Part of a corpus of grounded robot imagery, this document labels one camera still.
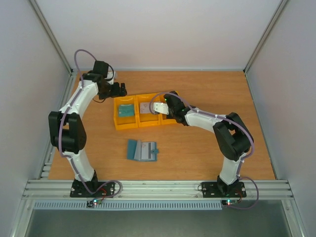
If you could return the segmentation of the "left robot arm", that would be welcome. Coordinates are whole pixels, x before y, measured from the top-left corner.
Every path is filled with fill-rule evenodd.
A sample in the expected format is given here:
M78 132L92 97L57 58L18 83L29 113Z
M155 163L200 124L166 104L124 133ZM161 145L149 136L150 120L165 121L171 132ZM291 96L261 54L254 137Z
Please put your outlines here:
M102 186L84 150L87 135L82 117L95 96L105 100L127 95L125 84L115 82L115 75L111 65L96 60L93 69L80 76L69 101L48 115L51 144L68 160L74 172L73 190L89 197L97 195Z

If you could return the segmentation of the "blue leather card holder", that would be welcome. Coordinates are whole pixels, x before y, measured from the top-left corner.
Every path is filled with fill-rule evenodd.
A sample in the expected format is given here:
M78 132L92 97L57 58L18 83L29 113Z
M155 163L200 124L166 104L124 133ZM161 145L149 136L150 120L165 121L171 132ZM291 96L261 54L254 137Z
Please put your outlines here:
M156 142L142 142L129 139L127 143L128 160L139 162L155 162L158 159L159 150Z

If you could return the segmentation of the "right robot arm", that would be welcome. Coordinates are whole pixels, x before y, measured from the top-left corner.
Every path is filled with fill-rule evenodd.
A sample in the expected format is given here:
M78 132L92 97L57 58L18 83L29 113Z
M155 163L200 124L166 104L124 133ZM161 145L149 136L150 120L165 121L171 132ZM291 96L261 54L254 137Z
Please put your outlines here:
M222 170L217 177L217 189L221 196L235 191L239 182L241 165L254 153L254 139L236 113L217 115L185 105L175 92L164 94L168 117L184 126L194 126L215 134L224 156Z

